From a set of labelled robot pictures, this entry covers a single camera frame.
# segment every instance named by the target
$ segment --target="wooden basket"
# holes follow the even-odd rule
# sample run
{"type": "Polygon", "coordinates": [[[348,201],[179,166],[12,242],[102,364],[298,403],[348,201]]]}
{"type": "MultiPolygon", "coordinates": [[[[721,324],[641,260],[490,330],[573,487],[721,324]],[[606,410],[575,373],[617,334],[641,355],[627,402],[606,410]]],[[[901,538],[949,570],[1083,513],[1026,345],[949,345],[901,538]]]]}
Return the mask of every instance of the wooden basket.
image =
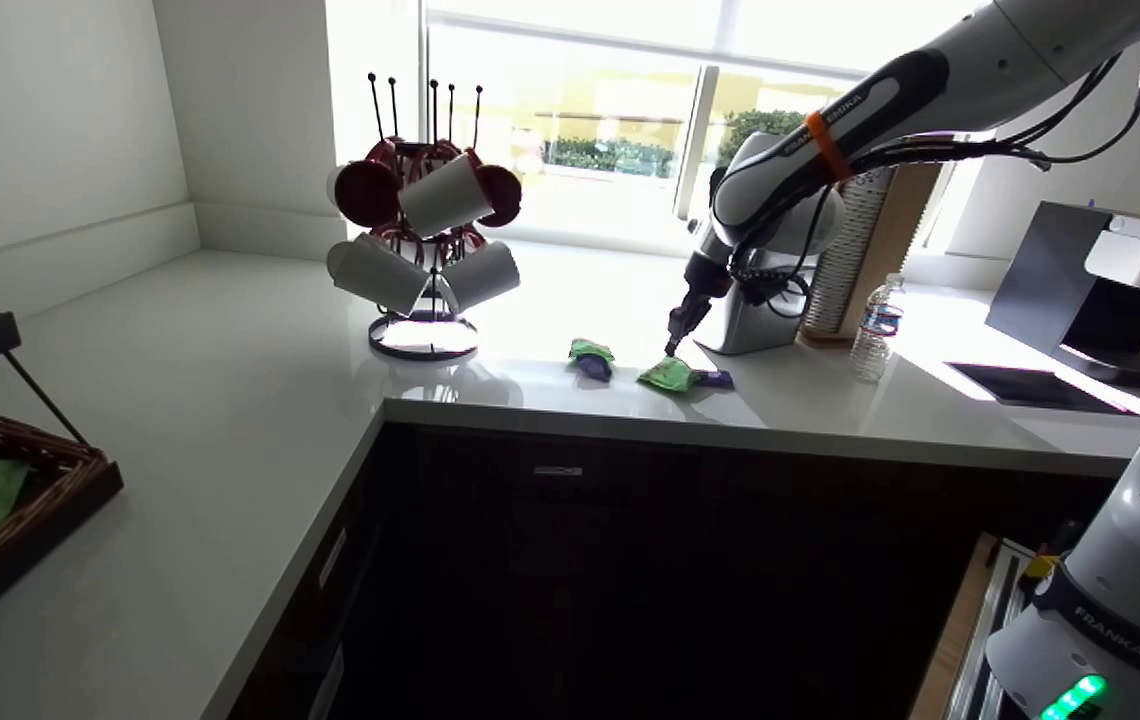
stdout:
{"type": "Polygon", "coordinates": [[[122,470],[97,450],[0,416],[0,462],[33,465],[16,513],[0,524],[0,591],[115,497],[122,470]]]}

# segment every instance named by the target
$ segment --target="kitchen counter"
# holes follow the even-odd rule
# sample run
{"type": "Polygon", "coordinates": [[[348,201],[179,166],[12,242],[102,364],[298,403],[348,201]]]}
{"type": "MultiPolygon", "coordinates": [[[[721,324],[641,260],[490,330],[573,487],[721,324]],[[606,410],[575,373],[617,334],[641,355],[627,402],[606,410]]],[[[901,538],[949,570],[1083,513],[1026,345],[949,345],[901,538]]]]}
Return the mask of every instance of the kitchen counter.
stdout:
{"type": "MultiPolygon", "coordinates": [[[[663,345],[680,260],[522,249],[526,289],[473,313],[473,359],[374,355],[374,310],[322,263],[202,251],[26,321],[26,359],[123,470],[123,493],[0,598],[0,720],[221,716],[382,411],[725,445],[877,445],[916,462],[1112,465],[1140,416],[1018,416],[914,359],[861,384],[845,355],[721,359],[742,394],[663,402],[632,384],[663,345]],[[606,389],[573,337],[617,345],[606,389]]],[[[0,411],[55,428],[0,364],[0,411]]]]}

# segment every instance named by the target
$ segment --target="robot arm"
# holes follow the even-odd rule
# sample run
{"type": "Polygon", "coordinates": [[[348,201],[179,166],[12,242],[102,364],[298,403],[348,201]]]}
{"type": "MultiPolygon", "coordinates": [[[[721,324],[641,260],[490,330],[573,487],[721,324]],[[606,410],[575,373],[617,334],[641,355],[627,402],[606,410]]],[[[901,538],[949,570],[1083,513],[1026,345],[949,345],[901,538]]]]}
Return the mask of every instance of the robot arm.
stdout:
{"type": "Polygon", "coordinates": [[[732,286],[746,286],[750,299],[780,292],[769,272],[753,272],[753,258],[778,244],[774,227],[815,187],[872,168],[872,157],[901,142],[960,160],[951,132],[1018,122],[1130,46],[1140,46],[1140,0],[993,0],[791,136],[750,142],[714,192],[714,227],[686,267],[688,296],[669,315],[669,355],[732,286]]]}

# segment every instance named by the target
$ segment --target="window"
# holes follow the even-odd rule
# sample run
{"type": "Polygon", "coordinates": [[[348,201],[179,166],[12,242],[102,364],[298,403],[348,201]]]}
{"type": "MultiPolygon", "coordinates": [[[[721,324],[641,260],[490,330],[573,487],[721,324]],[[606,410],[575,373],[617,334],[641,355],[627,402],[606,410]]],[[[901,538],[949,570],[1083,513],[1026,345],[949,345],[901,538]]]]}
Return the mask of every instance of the window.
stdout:
{"type": "MultiPolygon", "coordinates": [[[[688,251],[688,220],[704,216],[709,178],[750,130],[787,130],[828,107],[865,74],[927,46],[981,0],[828,0],[822,11],[802,0],[327,4],[343,4],[343,11],[327,10],[327,20],[340,16],[343,27],[364,34],[353,39],[327,27],[331,46],[382,49],[348,49],[343,67],[331,54],[336,80],[410,74],[402,76],[402,113],[412,118],[404,136],[430,130],[423,80],[439,76],[459,87],[453,136],[473,143],[473,87],[483,84],[480,157],[526,180],[513,231],[688,251]]],[[[374,142],[370,100],[362,87],[336,87],[343,157],[374,142]]]]}

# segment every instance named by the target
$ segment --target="countertop edge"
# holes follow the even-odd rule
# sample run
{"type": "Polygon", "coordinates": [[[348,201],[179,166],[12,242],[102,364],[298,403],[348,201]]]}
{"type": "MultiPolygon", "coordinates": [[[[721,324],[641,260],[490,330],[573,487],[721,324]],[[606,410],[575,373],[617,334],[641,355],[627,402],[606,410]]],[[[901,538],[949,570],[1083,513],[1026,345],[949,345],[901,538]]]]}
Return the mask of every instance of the countertop edge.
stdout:
{"type": "Polygon", "coordinates": [[[227,665],[227,674],[221,675],[214,700],[203,704],[203,720],[223,720],[232,716],[253,667],[260,665],[260,654],[267,648],[300,578],[308,574],[327,524],[336,522],[340,499],[358,487],[370,451],[375,450],[375,438],[383,428],[383,403],[374,411],[353,462],[340,470],[340,479],[331,483],[331,493],[323,497],[316,522],[308,524],[306,539],[298,543],[282,586],[273,588],[267,603],[260,610],[260,616],[253,621],[236,661],[227,665]]]}
{"type": "Polygon", "coordinates": [[[680,420],[627,420],[627,416],[579,416],[545,410],[483,410],[483,403],[430,403],[430,402],[383,402],[382,425],[434,425],[434,428],[478,428],[478,432],[526,432],[526,438],[586,438],[586,442],[637,442],[637,445],[704,445],[746,451],[803,451],[803,458],[852,458],[852,462],[903,462],[903,465],[970,465],[997,471],[1075,471],[1075,475],[1121,475],[1130,462],[1116,458],[1067,458],[1036,450],[973,450],[973,445],[927,445],[891,438],[825,438],[787,428],[727,428],[727,425],[680,425],[680,420]]]}

